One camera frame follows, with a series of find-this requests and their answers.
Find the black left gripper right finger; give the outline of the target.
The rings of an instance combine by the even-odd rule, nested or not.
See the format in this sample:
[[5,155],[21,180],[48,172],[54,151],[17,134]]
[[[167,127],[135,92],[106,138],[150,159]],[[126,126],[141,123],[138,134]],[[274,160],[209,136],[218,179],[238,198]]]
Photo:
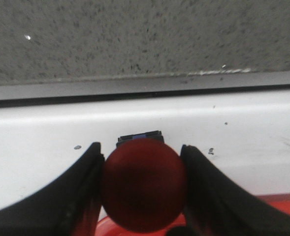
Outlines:
[[228,178],[196,147],[181,148],[188,178],[184,217],[202,236],[290,236],[290,215]]

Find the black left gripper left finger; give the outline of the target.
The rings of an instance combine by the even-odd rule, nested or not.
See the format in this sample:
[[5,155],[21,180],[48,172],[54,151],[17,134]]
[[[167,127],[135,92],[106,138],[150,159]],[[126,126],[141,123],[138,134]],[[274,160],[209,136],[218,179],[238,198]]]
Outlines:
[[0,236],[93,236],[104,156],[92,143],[57,179],[0,210]]

